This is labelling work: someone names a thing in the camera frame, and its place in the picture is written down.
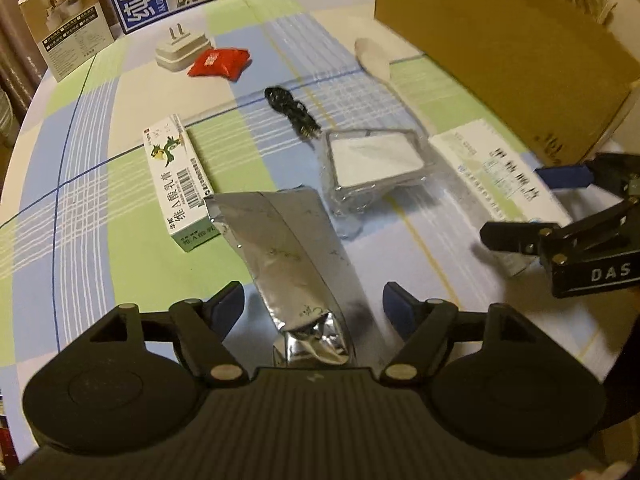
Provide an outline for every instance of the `red candy wrapper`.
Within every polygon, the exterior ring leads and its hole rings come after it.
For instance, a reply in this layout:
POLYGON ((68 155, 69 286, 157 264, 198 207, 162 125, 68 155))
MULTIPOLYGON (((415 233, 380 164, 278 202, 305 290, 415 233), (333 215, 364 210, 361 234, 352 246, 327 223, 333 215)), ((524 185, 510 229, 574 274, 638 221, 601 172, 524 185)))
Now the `red candy wrapper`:
POLYGON ((221 75, 237 81, 249 62, 249 57, 249 51, 242 48, 208 48, 200 54, 188 75, 221 75))

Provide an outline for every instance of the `brown cardboard box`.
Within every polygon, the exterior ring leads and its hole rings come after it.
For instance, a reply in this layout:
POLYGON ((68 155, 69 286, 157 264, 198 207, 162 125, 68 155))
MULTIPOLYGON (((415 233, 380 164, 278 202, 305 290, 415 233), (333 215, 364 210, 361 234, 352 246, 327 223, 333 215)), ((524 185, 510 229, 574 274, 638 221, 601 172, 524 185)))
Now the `brown cardboard box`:
POLYGON ((583 159, 638 97, 638 61, 569 0, 376 0, 376 18, 475 93, 545 164, 583 159))

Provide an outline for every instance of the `spoon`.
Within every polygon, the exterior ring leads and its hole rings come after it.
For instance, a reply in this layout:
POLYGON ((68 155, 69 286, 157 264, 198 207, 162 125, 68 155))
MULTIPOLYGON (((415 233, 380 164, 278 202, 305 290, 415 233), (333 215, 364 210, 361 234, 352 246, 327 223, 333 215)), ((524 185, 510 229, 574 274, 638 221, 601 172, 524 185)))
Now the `spoon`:
POLYGON ((414 118, 422 125, 422 128, 429 136, 437 133, 433 123, 424 116, 424 114, 413 105, 402 93, 398 85, 391 79, 390 60, 384 49, 371 38, 358 38, 355 43, 356 59, 360 66, 363 67, 374 79, 377 79, 386 86, 398 100, 403 103, 414 118))

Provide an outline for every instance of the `crumpled foil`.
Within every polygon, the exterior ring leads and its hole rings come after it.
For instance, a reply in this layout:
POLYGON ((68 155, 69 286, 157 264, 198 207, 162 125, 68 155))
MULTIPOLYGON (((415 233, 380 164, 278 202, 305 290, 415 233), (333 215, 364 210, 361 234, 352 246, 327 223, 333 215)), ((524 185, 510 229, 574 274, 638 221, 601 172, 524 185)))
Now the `crumpled foil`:
POLYGON ((388 349, 315 189, 223 193, 205 202, 281 335, 275 365, 382 368, 388 349))

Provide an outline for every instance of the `brown curtain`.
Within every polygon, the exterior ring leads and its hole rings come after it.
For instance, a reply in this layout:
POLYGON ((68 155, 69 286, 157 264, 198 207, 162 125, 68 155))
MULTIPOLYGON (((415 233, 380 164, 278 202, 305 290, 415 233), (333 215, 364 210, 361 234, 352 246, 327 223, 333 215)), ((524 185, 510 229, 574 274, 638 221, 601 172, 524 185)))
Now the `brown curtain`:
MULTIPOLYGON (((110 25, 117 22, 110 0, 100 0, 110 25)), ((0 87, 22 121, 47 64, 27 28, 18 0, 0 0, 0 87)))

